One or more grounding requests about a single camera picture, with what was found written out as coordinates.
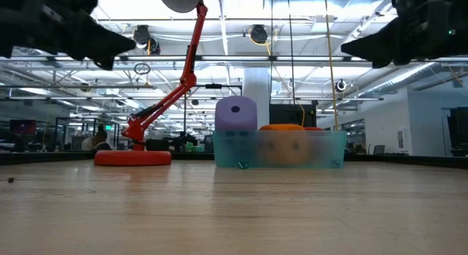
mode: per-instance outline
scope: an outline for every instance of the orange object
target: orange object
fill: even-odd
[[[169,165],[172,156],[167,151],[98,151],[94,164],[101,166],[159,166]]]
[[[309,136],[303,131],[262,131],[260,158],[272,165],[301,165],[311,158]]]
[[[270,124],[260,128],[260,131],[303,131],[304,128],[295,124]]]
[[[304,127],[306,131],[323,131],[322,128],[319,127]]]

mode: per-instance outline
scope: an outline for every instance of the lamp head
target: lamp head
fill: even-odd
[[[200,0],[162,0],[172,11],[187,13],[192,11]]]

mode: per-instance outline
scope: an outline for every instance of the teal plastic bin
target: teal plastic bin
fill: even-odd
[[[346,132],[215,131],[217,167],[342,168]]]

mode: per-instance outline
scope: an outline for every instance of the wooden table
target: wooden table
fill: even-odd
[[[465,255],[468,172],[3,166],[0,254]]]

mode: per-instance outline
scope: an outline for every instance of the white column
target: white column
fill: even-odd
[[[270,124],[270,86],[269,68],[244,69],[243,92],[257,103],[258,128]]]

